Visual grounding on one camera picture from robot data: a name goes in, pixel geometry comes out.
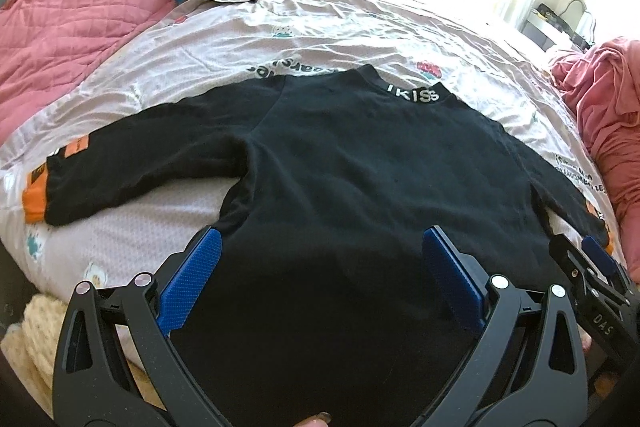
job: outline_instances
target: pink blanket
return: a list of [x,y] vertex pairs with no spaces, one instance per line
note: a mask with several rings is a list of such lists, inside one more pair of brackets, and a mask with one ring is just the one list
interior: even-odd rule
[[0,144],[174,7],[173,0],[7,0],[0,9]]
[[551,69],[609,192],[628,270],[640,282],[640,41],[567,52]]

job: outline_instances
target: white bedsheet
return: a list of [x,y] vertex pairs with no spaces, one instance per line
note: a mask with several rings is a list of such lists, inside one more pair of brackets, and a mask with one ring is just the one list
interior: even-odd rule
[[[468,19],[472,31],[429,11],[456,9],[441,1],[259,0],[178,7],[2,145],[0,239],[41,291],[65,301],[80,280],[113,286],[140,271],[155,271],[197,230],[216,221],[233,180],[172,182],[53,228],[24,223],[20,195],[27,172],[73,139],[158,103],[255,76],[315,74],[365,63],[408,87],[433,84],[423,70],[429,69],[426,63],[437,65],[449,90],[565,172],[617,234],[602,180],[543,73],[505,44],[510,33],[499,24]],[[577,239],[557,217],[553,222]],[[622,261],[618,245],[616,240],[614,254]]]

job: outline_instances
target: pink pillow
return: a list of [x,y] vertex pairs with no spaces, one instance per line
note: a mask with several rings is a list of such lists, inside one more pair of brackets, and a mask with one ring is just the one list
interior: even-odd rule
[[174,0],[7,0],[0,9],[0,144],[174,7]]

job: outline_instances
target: orange label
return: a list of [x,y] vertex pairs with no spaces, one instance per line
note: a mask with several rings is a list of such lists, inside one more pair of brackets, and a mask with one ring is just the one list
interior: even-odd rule
[[89,147],[89,135],[82,136],[77,140],[74,140],[69,145],[66,146],[65,149],[65,158],[69,158],[69,156],[73,156],[76,153],[79,153]]
[[36,180],[41,176],[41,174],[45,171],[46,168],[47,168],[47,164],[43,163],[40,167],[31,171],[31,176],[27,180],[27,184],[31,185],[32,183],[35,183]]

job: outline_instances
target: blue gripper pad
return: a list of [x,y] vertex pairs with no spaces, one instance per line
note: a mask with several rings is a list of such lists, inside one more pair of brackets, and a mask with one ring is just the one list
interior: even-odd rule
[[220,232],[210,229],[193,247],[160,295],[158,326],[165,337],[184,326],[200,292],[218,264],[221,252]]
[[616,272],[615,259],[591,235],[582,240],[582,251],[593,261],[604,277],[612,277]]
[[486,290],[479,286],[478,277],[463,266],[461,254],[448,240],[440,227],[433,227],[422,237],[422,256],[440,287],[461,328],[479,336],[484,330]]

